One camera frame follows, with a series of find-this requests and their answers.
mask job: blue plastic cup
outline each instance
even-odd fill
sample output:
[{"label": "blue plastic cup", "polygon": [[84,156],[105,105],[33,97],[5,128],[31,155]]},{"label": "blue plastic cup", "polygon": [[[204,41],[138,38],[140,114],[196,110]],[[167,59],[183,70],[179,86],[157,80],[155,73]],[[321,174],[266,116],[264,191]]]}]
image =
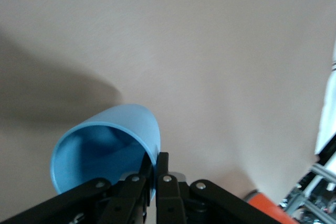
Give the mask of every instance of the blue plastic cup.
[{"label": "blue plastic cup", "polygon": [[155,167],[160,131],[154,115],[137,104],[115,106],[60,138],[51,157],[51,180],[59,194],[98,177],[115,184],[123,174],[139,171],[145,152]]}]

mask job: orange object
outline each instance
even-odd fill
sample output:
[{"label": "orange object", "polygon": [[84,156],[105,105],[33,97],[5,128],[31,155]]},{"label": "orange object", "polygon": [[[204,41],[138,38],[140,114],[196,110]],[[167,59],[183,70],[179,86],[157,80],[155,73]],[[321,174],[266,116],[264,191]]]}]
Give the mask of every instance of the orange object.
[{"label": "orange object", "polygon": [[263,213],[271,216],[273,219],[279,221],[281,224],[299,224],[286,214],[280,207],[274,204],[269,198],[258,191],[251,192],[246,201],[253,207],[259,209]]}]

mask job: black object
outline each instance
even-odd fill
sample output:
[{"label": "black object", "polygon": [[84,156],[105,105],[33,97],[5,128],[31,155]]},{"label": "black object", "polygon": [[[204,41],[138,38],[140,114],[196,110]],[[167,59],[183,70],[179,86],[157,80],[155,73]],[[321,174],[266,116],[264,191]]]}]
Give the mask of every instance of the black object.
[{"label": "black object", "polygon": [[93,179],[1,224],[144,224],[156,178],[157,224],[279,224],[268,215],[208,180],[190,186],[168,170],[160,153],[157,171],[147,154],[137,174],[115,185]]}]

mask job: silver screw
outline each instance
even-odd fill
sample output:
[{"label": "silver screw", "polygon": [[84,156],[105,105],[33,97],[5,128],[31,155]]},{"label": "silver screw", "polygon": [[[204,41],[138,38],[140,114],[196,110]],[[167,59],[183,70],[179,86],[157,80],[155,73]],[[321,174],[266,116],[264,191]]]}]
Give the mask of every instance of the silver screw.
[{"label": "silver screw", "polygon": [[169,181],[172,181],[172,177],[171,176],[164,176],[163,177],[163,181],[165,181],[165,182],[169,182]]},{"label": "silver screw", "polygon": [[139,181],[140,180],[140,178],[138,177],[138,176],[134,176],[133,178],[132,178],[132,181],[133,182],[137,182],[137,181]]},{"label": "silver screw", "polygon": [[99,181],[99,182],[96,184],[96,187],[97,187],[97,188],[100,188],[100,187],[103,187],[104,185],[105,185],[104,182]]},{"label": "silver screw", "polygon": [[196,184],[196,187],[199,189],[199,190],[203,190],[203,189],[205,189],[205,184],[204,183],[202,183],[202,182],[198,182],[197,184]]}]

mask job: bolt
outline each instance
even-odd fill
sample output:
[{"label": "bolt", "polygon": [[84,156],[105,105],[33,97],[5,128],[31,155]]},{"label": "bolt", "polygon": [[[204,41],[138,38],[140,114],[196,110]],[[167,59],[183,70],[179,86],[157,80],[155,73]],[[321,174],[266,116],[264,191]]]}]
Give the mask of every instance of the bolt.
[{"label": "bolt", "polygon": [[99,182],[96,184],[96,187],[97,187],[97,188],[101,188],[101,187],[103,187],[104,185],[105,185],[104,182],[99,181]]},{"label": "bolt", "polygon": [[140,180],[140,178],[138,177],[138,176],[134,176],[133,178],[132,178],[132,181],[133,182],[137,182],[137,181],[139,181]]},{"label": "bolt", "polygon": [[203,189],[205,189],[205,184],[204,183],[202,183],[202,182],[198,182],[197,184],[196,184],[196,187],[199,189],[199,190],[203,190]]},{"label": "bolt", "polygon": [[163,177],[163,181],[165,181],[165,182],[169,182],[169,181],[172,181],[172,177],[171,176],[164,176]]}]

